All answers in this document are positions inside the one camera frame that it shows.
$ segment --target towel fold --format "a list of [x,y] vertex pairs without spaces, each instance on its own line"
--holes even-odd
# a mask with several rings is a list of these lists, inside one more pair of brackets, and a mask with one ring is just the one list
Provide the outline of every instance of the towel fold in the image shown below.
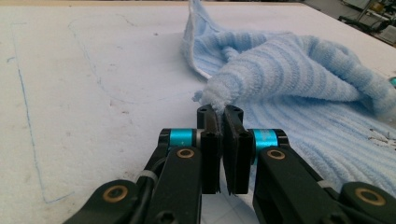
[[386,123],[396,119],[396,90],[351,50],[311,35],[222,28],[199,0],[190,0],[182,50],[208,79],[201,104],[241,107],[247,128],[283,129],[336,190],[362,181],[396,196],[396,130]]

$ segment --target white table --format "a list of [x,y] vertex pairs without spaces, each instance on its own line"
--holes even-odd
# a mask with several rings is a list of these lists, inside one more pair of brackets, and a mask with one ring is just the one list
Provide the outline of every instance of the white table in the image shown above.
[[[234,29],[289,30],[396,76],[396,49],[299,4],[206,3]],[[194,128],[205,81],[179,46],[186,2],[0,2],[0,218],[60,223],[102,184],[138,175],[162,128]],[[204,197],[203,223],[257,222]]]

